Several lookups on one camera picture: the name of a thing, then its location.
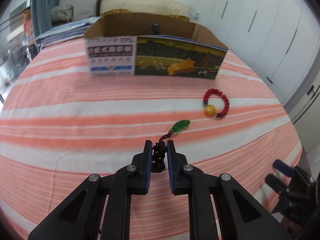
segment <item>red bead bracelet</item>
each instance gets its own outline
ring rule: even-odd
[[[221,113],[216,113],[215,107],[213,105],[208,105],[209,97],[212,94],[218,95],[224,101],[224,108]],[[220,118],[224,117],[227,114],[227,112],[229,110],[229,106],[230,106],[229,99],[226,97],[226,95],[223,95],[221,91],[219,91],[218,89],[214,89],[214,88],[209,89],[204,94],[203,105],[204,105],[204,111],[205,111],[206,115],[212,116],[215,114],[216,117],[220,117]]]

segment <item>curtain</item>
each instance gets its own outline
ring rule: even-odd
[[[60,0],[30,0],[31,19],[35,38],[52,28],[50,10],[59,5]]]

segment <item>pink and white striped fabric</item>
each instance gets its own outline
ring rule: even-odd
[[[209,88],[230,100],[223,119],[204,115]],[[209,102],[223,108],[220,98]],[[88,175],[129,164],[146,139],[157,141],[181,119],[191,124],[173,140],[189,163],[230,173],[268,210],[275,207],[264,178],[275,159],[296,165],[302,146],[278,100],[239,58],[229,51],[214,81],[91,78],[83,39],[44,49],[4,103],[0,207],[26,239]],[[187,196],[171,195],[167,172],[151,175],[149,194],[133,196],[131,210],[131,239],[188,239]]]

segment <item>green pendant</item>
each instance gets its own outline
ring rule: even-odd
[[[170,129],[170,131],[172,132],[179,132],[181,129],[188,127],[190,124],[189,120],[181,120],[179,122],[176,122],[172,128]]]

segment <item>silver screw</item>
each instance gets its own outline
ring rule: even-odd
[[[137,169],[137,167],[133,164],[130,164],[127,166],[127,171],[135,171]]]
[[[99,175],[98,174],[91,174],[89,176],[89,180],[90,181],[97,181],[99,179]]]
[[[221,179],[228,181],[228,180],[231,180],[231,176],[228,173],[223,173],[221,175]]]
[[[190,164],[186,164],[186,165],[183,166],[183,169],[185,171],[192,171],[193,170],[193,166],[190,165]]]

